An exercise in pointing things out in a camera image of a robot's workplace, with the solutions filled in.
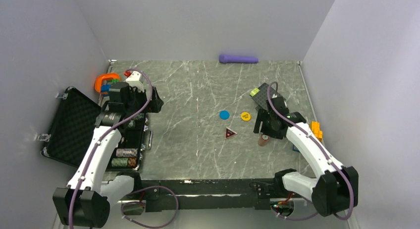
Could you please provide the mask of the brown red chip stack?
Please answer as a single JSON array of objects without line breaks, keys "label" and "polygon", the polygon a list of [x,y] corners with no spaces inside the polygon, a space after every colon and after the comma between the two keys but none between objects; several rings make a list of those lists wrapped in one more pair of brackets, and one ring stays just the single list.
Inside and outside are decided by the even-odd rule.
[{"label": "brown red chip stack", "polygon": [[267,145],[269,140],[270,140],[270,137],[268,135],[261,134],[259,139],[258,139],[258,145],[263,147],[263,146]]}]

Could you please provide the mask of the purple cylinder tube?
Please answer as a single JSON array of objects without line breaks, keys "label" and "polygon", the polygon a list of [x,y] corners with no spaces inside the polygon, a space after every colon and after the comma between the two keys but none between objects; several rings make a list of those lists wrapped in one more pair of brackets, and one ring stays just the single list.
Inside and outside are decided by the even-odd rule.
[{"label": "purple cylinder tube", "polygon": [[249,56],[220,54],[218,61],[220,63],[258,63],[259,59],[256,57]]}]

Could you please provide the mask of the red triangle all-in marker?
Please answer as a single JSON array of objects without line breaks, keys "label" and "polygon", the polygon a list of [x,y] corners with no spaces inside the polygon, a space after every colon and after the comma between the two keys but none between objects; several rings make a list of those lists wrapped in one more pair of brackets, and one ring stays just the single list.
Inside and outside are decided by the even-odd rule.
[{"label": "red triangle all-in marker", "polygon": [[230,129],[229,127],[225,128],[225,139],[231,138],[232,136],[237,135],[237,132]]}]

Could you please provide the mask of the black poker chip case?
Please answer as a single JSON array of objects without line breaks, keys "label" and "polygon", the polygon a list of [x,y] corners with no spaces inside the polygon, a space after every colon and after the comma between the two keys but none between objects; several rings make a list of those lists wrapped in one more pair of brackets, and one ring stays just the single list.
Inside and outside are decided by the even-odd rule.
[{"label": "black poker chip case", "polygon": [[[114,123],[128,118],[131,114],[109,112],[108,100],[100,106],[72,86],[68,87],[63,94],[64,98],[60,101],[48,133],[39,136],[40,139],[44,139],[41,154],[52,160],[78,167],[91,144],[94,129],[101,123],[105,126],[113,126]],[[151,146],[151,143],[145,143],[149,113],[148,104],[141,113],[118,127],[121,139],[111,153],[107,171],[137,171],[140,168],[143,152]],[[136,168],[110,167],[111,160],[116,158],[115,151],[118,148],[139,150]]]}]

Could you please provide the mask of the blue yellow toy tile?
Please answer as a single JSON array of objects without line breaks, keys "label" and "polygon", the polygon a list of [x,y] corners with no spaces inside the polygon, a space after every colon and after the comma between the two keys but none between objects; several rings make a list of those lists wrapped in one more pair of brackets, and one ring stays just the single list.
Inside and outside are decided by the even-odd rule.
[{"label": "blue yellow toy tile", "polygon": [[295,152],[299,152],[298,148],[295,145],[292,146],[292,150]]}]

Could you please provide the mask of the yellow toy block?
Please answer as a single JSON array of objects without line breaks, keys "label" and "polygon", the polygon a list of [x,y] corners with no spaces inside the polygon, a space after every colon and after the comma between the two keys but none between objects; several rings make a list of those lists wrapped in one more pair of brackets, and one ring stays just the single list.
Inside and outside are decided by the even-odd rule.
[{"label": "yellow toy block", "polygon": [[313,135],[318,139],[318,141],[322,142],[323,141],[323,132],[321,131],[320,123],[317,122],[317,121],[312,121],[310,123],[310,129],[311,129]]}]

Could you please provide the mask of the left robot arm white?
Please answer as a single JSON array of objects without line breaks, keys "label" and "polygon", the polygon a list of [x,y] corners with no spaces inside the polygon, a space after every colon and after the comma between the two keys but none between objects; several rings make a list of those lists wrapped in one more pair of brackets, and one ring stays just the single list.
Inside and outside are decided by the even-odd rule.
[{"label": "left robot arm white", "polygon": [[107,185],[102,179],[132,119],[160,112],[163,100],[155,86],[149,86],[147,92],[140,81],[111,84],[107,94],[109,99],[96,117],[91,143],[79,168],[68,185],[53,194],[57,214],[70,229],[102,228],[119,200],[124,196],[136,199],[143,190],[138,172],[121,171]]}]

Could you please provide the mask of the dark grey building plate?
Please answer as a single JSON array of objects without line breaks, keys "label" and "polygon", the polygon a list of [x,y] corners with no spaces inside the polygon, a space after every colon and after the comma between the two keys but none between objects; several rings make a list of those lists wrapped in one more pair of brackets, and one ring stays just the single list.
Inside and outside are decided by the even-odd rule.
[{"label": "dark grey building plate", "polygon": [[263,83],[259,87],[253,89],[250,92],[251,99],[257,104],[255,109],[256,111],[260,109],[267,110],[267,90],[269,89],[269,85],[267,83]]}]

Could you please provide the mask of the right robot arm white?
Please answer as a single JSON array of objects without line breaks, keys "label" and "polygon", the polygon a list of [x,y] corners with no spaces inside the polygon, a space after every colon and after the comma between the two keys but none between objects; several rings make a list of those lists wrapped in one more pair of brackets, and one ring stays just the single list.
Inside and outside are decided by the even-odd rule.
[{"label": "right robot arm white", "polygon": [[315,177],[302,175],[294,169],[277,172],[273,191],[279,197],[297,193],[308,199],[321,216],[351,213],[358,204],[359,175],[354,167],[345,167],[333,157],[312,133],[305,118],[291,113],[282,97],[270,98],[266,108],[258,111],[255,133],[275,139],[286,138],[296,146],[308,162]]}]

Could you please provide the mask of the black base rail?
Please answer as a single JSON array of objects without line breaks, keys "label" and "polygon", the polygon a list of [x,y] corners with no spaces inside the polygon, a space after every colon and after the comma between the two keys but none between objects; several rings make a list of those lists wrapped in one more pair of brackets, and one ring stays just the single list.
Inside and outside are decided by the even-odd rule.
[{"label": "black base rail", "polygon": [[274,204],[299,197],[278,190],[273,178],[144,180],[142,188],[146,191],[124,196],[120,202],[141,201],[146,212],[175,208],[270,210]]}]

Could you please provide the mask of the blue round dealer button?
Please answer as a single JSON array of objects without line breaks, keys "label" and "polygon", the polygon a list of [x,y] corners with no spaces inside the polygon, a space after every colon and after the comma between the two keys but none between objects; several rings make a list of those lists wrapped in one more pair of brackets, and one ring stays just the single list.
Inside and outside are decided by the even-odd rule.
[{"label": "blue round dealer button", "polygon": [[220,117],[222,120],[227,120],[227,119],[229,119],[229,117],[230,117],[230,113],[229,113],[228,111],[226,111],[226,110],[220,111],[220,113],[219,113],[219,117]]}]

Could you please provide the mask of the yellow round dealer button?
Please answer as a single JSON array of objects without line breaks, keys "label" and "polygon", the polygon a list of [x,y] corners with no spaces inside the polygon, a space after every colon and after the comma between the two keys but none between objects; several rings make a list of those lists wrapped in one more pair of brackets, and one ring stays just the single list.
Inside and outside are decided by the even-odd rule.
[{"label": "yellow round dealer button", "polygon": [[250,121],[252,117],[249,112],[242,112],[240,118],[243,121]]}]

